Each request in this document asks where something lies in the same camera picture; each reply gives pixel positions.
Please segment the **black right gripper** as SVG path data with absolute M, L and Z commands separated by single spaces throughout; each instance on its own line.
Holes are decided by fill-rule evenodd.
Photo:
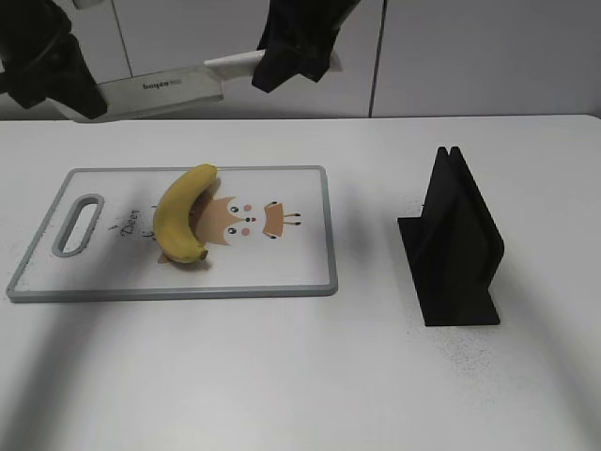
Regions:
M 318 83 L 331 67 L 331 52 L 358 0 L 270 1 L 258 49 L 265 53 L 252 85 L 272 92 L 300 75 Z

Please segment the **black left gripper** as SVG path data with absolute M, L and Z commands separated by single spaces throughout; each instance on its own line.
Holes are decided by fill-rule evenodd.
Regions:
M 1 3 L 1 92 L 24 109 L 48 99 L 95 119 L 108 106 L 66 12 L 53 1 Z

